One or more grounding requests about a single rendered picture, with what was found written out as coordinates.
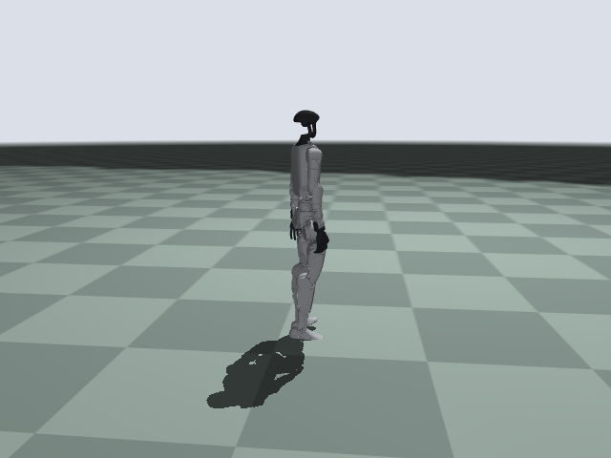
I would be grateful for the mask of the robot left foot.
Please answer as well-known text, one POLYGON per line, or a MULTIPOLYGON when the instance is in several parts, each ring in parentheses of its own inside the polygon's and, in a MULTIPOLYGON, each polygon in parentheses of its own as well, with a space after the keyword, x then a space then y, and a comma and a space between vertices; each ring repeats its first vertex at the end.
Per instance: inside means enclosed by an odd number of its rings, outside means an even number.
MULTIPOLYGON (((316 317, 311 317, 311 318, 308 318, 308 319, 307 319, 306 326, 305 326, 305 323, 304 323, 303 328, 304 328, 304 327, 307 327, 307 326, 310 326, 310 325, 312 325, 312 324, 316 323, 317 321, 318 321, 318 320, 317 320, 317 318, 316 318, 316 317)), ((297 319, 297 321, 296 321, 296 322, 294 321, 294 322, 291 324, 291 328, 292 328, 292 327, 294 327, 294 326, 298 327, 298 325, 299 325, 299 322, 298 322, 298 319, 297 319)))

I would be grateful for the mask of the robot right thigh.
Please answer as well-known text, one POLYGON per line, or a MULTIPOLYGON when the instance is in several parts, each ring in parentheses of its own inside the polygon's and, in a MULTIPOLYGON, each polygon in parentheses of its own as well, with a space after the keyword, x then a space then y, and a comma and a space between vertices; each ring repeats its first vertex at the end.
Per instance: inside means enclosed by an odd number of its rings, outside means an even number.
POLYGON ((312 222, 313 222, 312 219, 306 219, 304 222, 304 226, 303 226, 304 239, 310 241, 306 249, 307 266, 308 266, 309 272, 303 273, 298 277, 296 281, 297 286, 298 286, 299 278, 307 277, 310 279, 311 287, 312 287, 320 276, 320 273, 323 268, 324 260, 325 260, 326 250, 323 253, 319 253, 319 254, 313 253, 317 249, 317 242, 316 242, 317 232, 314 231, 312 222))

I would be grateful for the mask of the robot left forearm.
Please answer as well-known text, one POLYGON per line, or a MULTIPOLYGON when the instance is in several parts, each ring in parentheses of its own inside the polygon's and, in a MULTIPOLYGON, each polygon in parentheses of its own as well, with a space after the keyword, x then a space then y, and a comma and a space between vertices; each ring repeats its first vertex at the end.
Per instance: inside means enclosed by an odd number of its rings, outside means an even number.
POLYGON ((291 186, 291 184, 289 186, 289 194, 291 195, 291 197, 290 197, 290 200, 291 200, 290 206, 291 206, 291 209, 292 209, 292 216, 293 216, 294 212, 295 212, 295 208, 298 207, 298 203, 301 200, 301 197, 298 197, 298 196, 294 195, 293 187, 291 186))

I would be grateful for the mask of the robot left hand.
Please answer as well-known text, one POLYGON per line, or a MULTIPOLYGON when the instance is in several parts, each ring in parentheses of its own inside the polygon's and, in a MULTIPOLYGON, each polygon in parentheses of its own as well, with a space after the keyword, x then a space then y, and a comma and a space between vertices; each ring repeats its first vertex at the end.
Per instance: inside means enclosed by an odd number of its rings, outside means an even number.
MULTIPOLYGON (((290 211, 290 215, 291 215, 291 218, 292 218, 292 209, 291 209, 291 211, 290 211)), ((299 231, 300 231, 300 230, 299 230, 299 229, 294 229, 293 224, 292 224, 292 221, 291 221, 291 223, 290 223, 290 238, 291 238, 291 239, 292 239, 292 229, 293 229, 293 237, 294 237, 294 239, 296 240, 296 234, 295 234, 295 230, 296 230, 296 232, 297 232, 297 236, 298 236, 298 233, 299 233, 299 231)))

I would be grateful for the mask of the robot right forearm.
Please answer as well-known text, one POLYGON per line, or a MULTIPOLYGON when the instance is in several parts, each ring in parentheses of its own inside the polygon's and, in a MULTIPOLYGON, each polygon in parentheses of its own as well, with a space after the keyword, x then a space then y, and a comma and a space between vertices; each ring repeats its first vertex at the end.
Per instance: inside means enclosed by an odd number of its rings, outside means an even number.
POLYGON ((325 222, 323 220, 322 197, 323 187, 321 185, 315 185, 313 188, 312 198, 309 200, 309 203, 311 205, 311 218, 313 222, 316 221, 318 223, 319 229, 325 226, 325 222))

